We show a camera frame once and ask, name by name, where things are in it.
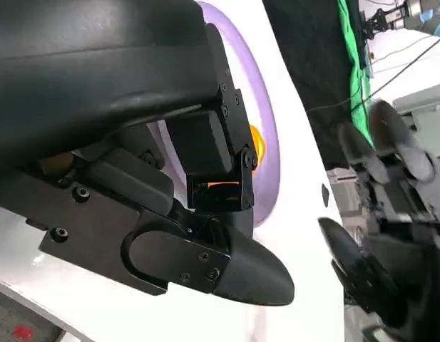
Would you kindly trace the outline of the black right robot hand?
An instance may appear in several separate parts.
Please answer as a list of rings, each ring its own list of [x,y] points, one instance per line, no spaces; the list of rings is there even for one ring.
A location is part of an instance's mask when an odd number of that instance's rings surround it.
[[[356,242],[336,221],[318,222],[346,296],[380,324],[365,341],[440,341],[440,160],[416,141],[395,108],[369,109],[371,139],[339,128],[357,174],[367,231]]]

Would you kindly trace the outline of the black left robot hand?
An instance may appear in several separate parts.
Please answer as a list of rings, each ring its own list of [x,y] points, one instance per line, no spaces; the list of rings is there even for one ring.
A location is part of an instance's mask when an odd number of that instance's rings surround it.
[[[195,1],[0,1],[0,207],[41,251],[154,296],[286,306],[255,241],[257,153]]]

